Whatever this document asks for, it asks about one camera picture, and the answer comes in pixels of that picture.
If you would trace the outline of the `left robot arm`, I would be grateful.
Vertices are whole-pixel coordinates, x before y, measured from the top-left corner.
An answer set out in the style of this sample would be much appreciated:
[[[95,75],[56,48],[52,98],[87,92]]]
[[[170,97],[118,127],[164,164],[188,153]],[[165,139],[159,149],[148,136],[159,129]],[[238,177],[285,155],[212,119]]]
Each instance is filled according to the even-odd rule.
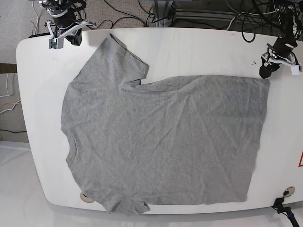
[[[274,9],[278,15],[279,36],[273,45],[267,44],[267,51],[261,56],[259,75],[267,79],[280,68],[290,67],[292,75],[299,75],[303,69],[294,48],[303,35],[303,2],[301,0],[275,0]]]

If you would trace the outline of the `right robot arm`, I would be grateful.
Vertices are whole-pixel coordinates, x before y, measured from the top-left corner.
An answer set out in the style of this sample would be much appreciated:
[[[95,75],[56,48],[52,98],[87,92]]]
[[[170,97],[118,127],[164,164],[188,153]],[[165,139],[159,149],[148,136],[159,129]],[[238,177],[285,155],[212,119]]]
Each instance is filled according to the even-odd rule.
[[[96,26],[95,22],[86,18],[87,4],[84,0],[39,0],[38,3],[52,18],[45,23],[50,34],[50,49],[63,48],[64,40],[80,46],[82,29]]]

